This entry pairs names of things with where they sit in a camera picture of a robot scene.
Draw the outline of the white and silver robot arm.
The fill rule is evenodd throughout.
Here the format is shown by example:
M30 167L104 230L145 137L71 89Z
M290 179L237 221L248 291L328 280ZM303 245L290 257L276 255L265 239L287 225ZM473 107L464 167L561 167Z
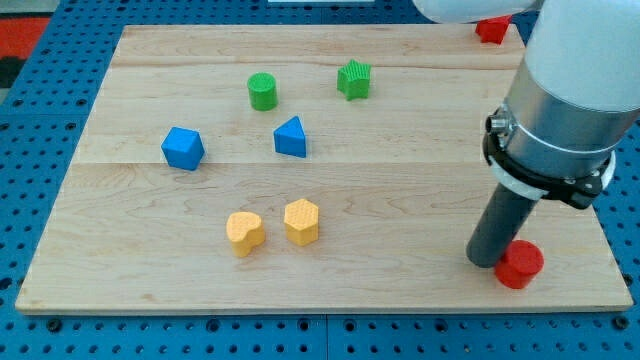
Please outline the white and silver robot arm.
M437 23L536 10L502 108L507 156L549 178L582 178L610 158L639 116L637 0L415 0Z

